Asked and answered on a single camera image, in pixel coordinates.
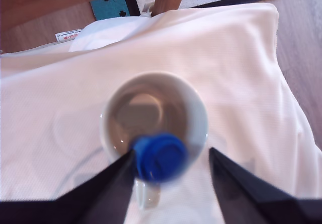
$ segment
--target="wooden floor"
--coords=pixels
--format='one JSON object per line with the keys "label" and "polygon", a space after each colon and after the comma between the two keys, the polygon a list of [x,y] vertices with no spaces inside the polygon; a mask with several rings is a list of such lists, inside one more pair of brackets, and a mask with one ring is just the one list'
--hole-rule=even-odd
{"label": "wooden floor", "polygon": [[[322,149],[322,1],[267,0],[280,14],[277,58]],[[54,42],[55,33],[93,22],[89,3],[74,6],[1,32],[1,49],[15,52]]]}

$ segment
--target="paper label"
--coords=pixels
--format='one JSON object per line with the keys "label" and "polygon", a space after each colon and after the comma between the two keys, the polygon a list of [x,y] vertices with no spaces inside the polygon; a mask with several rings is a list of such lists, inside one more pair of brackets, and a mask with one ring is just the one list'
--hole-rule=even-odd
{"label": "paper label", "polygon": [[83,29],[75,29],[75,30],[70,30],[67,32],[61,32],[61,33],[57,33],[55,34],[57,42],[61,43],[61,42],[65,42],[68,40],[72,40],[74,39]]}

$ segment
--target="white sheet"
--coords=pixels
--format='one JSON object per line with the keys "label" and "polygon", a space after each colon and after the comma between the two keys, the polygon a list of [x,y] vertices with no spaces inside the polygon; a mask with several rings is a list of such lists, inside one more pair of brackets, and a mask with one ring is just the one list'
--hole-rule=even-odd
{"label": "white sheet", "polygon": [[[101,109],[123,82],[148,70],[176,73],[195,87],[209,138],[188,172],[162,186],[157,208],[140,211],[133,194],[125,223],[223,223],[211,146],[292,195],[322,197],[322,153],[278,66],[277,26],[270,4],[187,9],[148,19],[97,50],[4,56],[2,200],[56,198],[104,169]],[[23,70],[10,71],[13,62]]]}

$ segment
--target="white cloth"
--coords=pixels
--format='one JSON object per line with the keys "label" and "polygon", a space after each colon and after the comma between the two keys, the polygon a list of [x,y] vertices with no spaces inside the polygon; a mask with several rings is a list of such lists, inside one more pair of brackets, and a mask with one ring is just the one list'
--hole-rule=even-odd
{"label": "white cloth", "polygon": [[[56,198],[104,169],[101,110],[123,82],[149,70],[195,87],[209,135],[187,173],[162,185],[158,207],[139,210],[133,194],[125,223],[223,223],[211,146],[292,195],[322,197],[322,153],[278,66],[277,26],[270,4],[187,9],[148,19],[100,49],[4,56],[2,200]],[[12,71],[13,61],[24,70]]]}

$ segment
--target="mug handle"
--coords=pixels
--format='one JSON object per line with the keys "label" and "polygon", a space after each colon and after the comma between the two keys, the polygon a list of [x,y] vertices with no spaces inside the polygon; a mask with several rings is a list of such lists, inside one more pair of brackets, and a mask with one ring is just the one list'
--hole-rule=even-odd
{"label": "mug handle", "polygon": [[160,184],[135,179],[136,200],[141,209],[156,207],[160,200]]}

